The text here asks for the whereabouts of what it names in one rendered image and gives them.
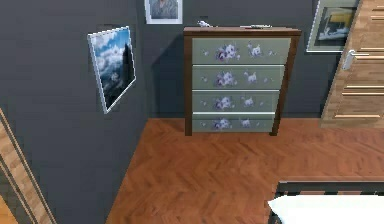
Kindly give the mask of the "brown floral chest of drawers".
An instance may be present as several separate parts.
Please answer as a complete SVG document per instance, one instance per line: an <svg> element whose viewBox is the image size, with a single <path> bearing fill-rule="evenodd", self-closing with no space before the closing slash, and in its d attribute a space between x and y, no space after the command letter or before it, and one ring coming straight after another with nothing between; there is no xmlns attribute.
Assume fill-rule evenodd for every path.
<svg viewBox="0 0 384 224"><path fill-rule="evenodd" d="M278 134L301 31L186 27L185 134Z"/></svg>

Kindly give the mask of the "grey framed landscape picture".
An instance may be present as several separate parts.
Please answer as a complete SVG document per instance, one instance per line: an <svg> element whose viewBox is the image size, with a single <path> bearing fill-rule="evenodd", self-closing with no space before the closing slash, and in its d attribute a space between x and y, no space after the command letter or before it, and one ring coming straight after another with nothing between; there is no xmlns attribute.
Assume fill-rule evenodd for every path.
<svg viewBox="0 0 384 224"><path fill-rule="evenodd" d="M341 53L359 0L317 0L308 53Z"/></svg>

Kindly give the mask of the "cloudy sky framed picture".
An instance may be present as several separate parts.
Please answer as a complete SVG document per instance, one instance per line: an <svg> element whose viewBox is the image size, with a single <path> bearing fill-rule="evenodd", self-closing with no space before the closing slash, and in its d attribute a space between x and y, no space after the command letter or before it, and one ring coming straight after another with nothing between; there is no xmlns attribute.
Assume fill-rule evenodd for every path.
<svg viewBox="0 0 384 224"><path fill-rule="evenodd" d="M87 35L102 110L108 114L136 82L129 26Z"/></svg>

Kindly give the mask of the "light wooden door frame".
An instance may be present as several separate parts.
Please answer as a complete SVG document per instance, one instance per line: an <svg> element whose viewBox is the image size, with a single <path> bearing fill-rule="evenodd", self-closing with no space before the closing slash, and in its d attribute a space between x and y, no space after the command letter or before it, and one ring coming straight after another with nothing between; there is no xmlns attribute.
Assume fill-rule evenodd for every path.
<svg viewBox="0 0 384 224"><path fill-rule="evenodd" d="M0 224L58 224L1 108Z"/></svg>

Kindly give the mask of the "dark framed white bed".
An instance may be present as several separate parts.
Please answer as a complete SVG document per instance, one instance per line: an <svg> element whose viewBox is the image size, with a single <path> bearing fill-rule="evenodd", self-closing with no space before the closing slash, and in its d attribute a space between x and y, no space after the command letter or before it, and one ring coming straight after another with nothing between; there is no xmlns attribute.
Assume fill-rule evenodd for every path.
<svg viewBox="0 0 384 224"><path fill-rule="evenodd" d="M384 224L384 181L280 181L267 224Z"/></svg>

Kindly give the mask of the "light wooden room door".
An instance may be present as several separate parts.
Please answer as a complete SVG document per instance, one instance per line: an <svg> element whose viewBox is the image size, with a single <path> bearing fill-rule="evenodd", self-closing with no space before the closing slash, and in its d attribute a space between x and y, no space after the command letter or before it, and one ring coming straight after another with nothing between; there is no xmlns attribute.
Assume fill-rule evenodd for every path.
<svg viewBox="0 0 384 224"><path fill-rule="evenodd" d="M349 50L357 56L342 69ZM360 0L320 119L322 128L384 128L384 0Z"/></svg>

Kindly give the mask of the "white framed portrait picture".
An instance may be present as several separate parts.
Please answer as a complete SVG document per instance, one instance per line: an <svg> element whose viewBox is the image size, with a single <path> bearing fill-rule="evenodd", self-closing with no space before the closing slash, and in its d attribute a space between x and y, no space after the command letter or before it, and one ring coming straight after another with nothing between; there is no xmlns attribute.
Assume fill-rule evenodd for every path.
<svg viewBox="0 0 384 224"><path fill-rule="evenodd" d="M183 0L144 0L146 23L173 25L183 23Z"/></svg>

